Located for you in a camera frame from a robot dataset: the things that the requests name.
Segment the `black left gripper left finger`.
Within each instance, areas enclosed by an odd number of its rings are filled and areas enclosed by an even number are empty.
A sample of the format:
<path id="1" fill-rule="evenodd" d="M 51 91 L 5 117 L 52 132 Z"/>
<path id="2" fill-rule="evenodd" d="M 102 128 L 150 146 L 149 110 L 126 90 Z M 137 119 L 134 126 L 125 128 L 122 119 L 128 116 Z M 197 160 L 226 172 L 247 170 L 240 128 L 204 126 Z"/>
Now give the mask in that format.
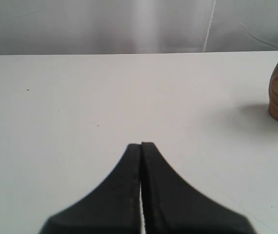
<path id="1" fill-rule="evenodd" d="M 118 164 L 90 194 L 47 219 L 42 234 L 139 234 L 140 157 L 129 144 Z"/>

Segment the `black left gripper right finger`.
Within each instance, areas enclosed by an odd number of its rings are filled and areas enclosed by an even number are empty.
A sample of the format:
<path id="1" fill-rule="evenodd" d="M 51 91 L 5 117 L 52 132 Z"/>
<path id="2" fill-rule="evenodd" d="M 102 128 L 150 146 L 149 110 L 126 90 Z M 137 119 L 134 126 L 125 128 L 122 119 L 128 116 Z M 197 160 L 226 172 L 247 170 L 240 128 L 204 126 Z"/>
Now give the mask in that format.
<path id="1" fill-rule="evenodd" d="M 141 144 L 141 197 L 148 234 L 251 234 L 238 214 L 189 185 L 152 142 Z"/>

